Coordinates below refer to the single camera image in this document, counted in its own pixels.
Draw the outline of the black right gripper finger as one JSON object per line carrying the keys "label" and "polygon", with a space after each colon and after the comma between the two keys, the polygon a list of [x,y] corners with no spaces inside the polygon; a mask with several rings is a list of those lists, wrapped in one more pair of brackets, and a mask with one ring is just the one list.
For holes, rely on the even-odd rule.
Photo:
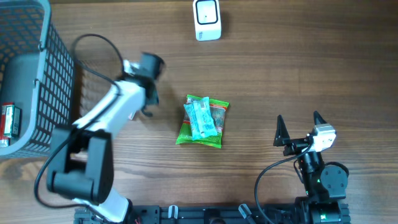
{"label": "black right gripper finger", "polygon": [[273,142],[273,146],[286,146],[290,144],[291,139],[289,136],[289,132],[284,123],[284,119],[282,115],[278,115],[277,117],[277,128],[275,132],[275,138]]}
{"label": "black right gripper finger", "polygon": [[327,122],[322,118],[320,113],[318,111],[313,112],[313,119],[314,119],[314,124],[319,125],[319,124],[327,124]]}

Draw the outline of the green snack bag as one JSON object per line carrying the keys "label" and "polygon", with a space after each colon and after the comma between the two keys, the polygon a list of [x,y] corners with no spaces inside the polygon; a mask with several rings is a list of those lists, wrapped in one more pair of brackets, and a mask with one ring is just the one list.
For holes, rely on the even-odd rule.
{"label": "green snack bag", "polygon": [[197,144],[204,144],[207,146],[221,149],[222,135],[223,135],[223,128],[224,128],[224,118],[225,118],[225,113],[228,109],[229,103],[227,101],[221,101],[221,100],[217,100],[217,99],[213,99],[213,98],[209,99],[209,103],[210,103],[211,116],[215,122],[215,128],[218,132],[218,135],[210,136],[207,138],[193,141],[192,140],[192,130],[190,127],[190,120],[189,120],[188,115],[185,113],[178,138],[175,142],[176,144],[197,143]]}

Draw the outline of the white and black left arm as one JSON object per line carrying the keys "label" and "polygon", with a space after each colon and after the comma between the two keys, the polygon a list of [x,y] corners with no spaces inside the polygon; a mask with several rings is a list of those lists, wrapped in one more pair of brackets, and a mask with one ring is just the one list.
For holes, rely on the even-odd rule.
{"label": "white and black left arm", "polygon": [[129,199],[113,188],[113,139],[130,115],[157,104],[155,87],[164,61],[143,53],[123,62],[121,79],[84,117],[52,133],[47,190],[73,201],[76,223],[138,223]]}

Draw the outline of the orange tissue pack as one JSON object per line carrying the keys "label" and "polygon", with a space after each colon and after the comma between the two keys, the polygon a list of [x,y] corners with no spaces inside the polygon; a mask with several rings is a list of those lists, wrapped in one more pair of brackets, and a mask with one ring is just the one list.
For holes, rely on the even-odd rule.
{"label": "orange tissue pack", "polygon": [[134,117],[135,117],[135,115],[136,115],[136,112],[131,113],[131,114],[128,116],[128,118],[129,118],[130,120],[133,120]]}

